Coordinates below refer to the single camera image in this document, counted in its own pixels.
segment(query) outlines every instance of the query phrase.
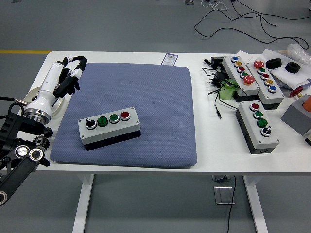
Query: push button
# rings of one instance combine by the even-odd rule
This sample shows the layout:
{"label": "push button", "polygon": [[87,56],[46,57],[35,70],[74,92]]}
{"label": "push button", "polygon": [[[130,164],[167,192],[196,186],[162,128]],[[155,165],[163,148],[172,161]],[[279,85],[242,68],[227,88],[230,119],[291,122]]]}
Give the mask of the push button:
{"label": "push button", "polygon": [[239,67],[238,70],[237,70],[239,73],[243,73],[245,71],[245,68],[244,67]]}
{"label": "push button", "polygon": [[263,73],[265,73],[265,72],[266,72],[266,70],[265,70],[264,68],[260,68],[260,69],[258,69],[258,71],[257,71],[258,74],[263,74]]}
{"label": "push button", "polygon": [[109,121],[110,123],[112,124],[116,124],[118,123],[120,120],[119,116],[117,114],[112,114],[110,117],[109,117]]}
{"label": "push button", "polygon": [[122,113],[120,114],[120,116],[121,116],[121,120],[123,120],[123,121],[127,121],[127,120],[129,120],[129,119],[131,118],[129,112],[122,112]]}
{"label": "push button", "polygon": [[273,81],[272,81],[271,79],[267,79],[267,80],[264,82],[264,84],[265,84],[266,86],[271,86],[271,85],[273,84]]}
{"label": "push button", "polygon": [[255,61],[254,62],[254,67],[256,69],[260,69],[260,68],[263,68],[264,67],[264,63],[262,61]]}
{"label": "push button", "polygon": [[255,119],[260,119],[263,117],[263,113],[261,111],[255,111],[254,112],[254,118]]}
{"label": "push button", "polygon": [[249,106],[249,108],[254,112],[259,109],[259,105],[256,103],[253,103],[251,106]]}
{"label": "push button", "polygon": [[269,79],[270,78],[270,75],[269,74],[267,74],[267,73],[263,73],[262,75],[261,75],[261,79],[262,80],[267,80],[267,79]]}
{"label": "push button", "polygon": [[269,91],[270,93],[275,93],[276,90],[277,90],[276,86],[269,86],[269,87],[268,87],[268,91]]}
{"label": "push button", "polygon": [[231,58],[231,61],[232,61],[233,63],[237,62],[238,60],[239,60],[238,57],[232,57],[232,58]]}
{"label": "push button", "polygon": [[238,68],[238,67],[240,67],[242,65],[242,62],[235,62],[234,63],[234,67],[235,68]]}
{"label": "push button", "polygon": [[268,122],[266,119],[264,118],[261,118],[257,121],[257,126],[260,127],[260,128],[264,128],[268,125]]}
{"label": "push button", "polygon": [[99,127],[105,127],[108,124],[108,119],[105,116],[101,116],[97,119],[97,124]]}
{"label": "push button", "polygon": [[249,86],[255,81],[255,78],[251,75],[246,75],[244,76],[243,80],[244,80],[244,84]]}
{"label": "push button", "polygon": [[240,74],[240,78],[243,79],[246,75],[248,75],[248,73],[243,72],[243,73]]}

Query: gray floor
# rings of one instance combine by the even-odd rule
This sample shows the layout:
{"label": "gray floor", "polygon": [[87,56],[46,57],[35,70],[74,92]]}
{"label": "gray floor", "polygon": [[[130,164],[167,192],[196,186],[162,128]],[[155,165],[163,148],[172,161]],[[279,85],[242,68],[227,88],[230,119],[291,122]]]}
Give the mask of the gray floor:
{"label": "gray floor", "polygon": [[[286,17],[308,17],[309,1],[241,0],[258,11]],[[231,3],[223,1],[231,18]],[[286,50],[292,40],[263,44],[233,30],[205,39],[194,25],[208,12],[194,0],[0,1],[0,50],[75,50],[134,52],[262,53]],[[234,3],[241,13],[248,9]],[[272,36],[300,36],[311,42],[311,19],[288,21],[271,16]],[[263,41],[260,21],[230,22],[214,12],[198,29],[211,35],[234,27]],[[46,55],[0,54],[0,95],[22,99]],[[1,102],[0,116],[8,103]],[[217,206],[210,176],[96,176],[86,232],[226,232],[228,206]],[[74,175],[31,174],[0,208],[1,232],[70,232],[81,184]],[[264,177],[258,184],[270,233],[310,232],[309,177]],[[255,232],[242,178],[238,177],[230,232]]]}

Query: black rubber ring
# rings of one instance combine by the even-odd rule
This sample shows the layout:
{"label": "black rubber ring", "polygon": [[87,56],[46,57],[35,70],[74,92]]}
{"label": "black rubber ring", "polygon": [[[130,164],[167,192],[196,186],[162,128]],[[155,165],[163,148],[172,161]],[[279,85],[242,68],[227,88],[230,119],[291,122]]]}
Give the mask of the black rubber ring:
{"label": "black rubber ring", "polygon": [[271,59],[266,62],[268,69],[276,69],[282,66],[282,60],[280,58]]}
{"label": "black rubber ring", "polygon": [[289,62],[289,63],[286,65],[285,69],[286,69],[288,72],[290,72],[290,73],[292,73],[292,74],[295,74],[295,73],[297,73],[297,72],[300,70],[300,65],[298,65],[298,64],[295,63],[295,62]]}

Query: blue button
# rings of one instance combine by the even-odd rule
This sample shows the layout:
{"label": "blue button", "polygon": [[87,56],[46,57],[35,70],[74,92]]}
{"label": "blue button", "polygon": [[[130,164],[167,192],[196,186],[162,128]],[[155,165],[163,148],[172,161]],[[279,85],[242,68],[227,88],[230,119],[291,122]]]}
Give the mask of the blue button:
{"label": "blue button", "polygon": [[237,62],[238,60],[239,60],[238,57],[232,57],[232,58],[231,58],[231,61],[232,61],[233,63]]}
{"label": "blue button", "polygon": [[271,93],[275,93],[277,90],[277,88],[275,86],[269,86],[268,87],[268,91],[271,92]]}

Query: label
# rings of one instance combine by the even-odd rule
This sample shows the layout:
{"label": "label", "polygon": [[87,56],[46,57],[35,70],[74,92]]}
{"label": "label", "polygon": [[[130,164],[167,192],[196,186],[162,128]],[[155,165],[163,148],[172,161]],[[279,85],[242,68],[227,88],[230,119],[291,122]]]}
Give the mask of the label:
{"label": "label", "polygon": [[176,60],[178,58],[178,55],[167,53],[161,63],[161,65],[166,66],[174,66],[176,63]]}

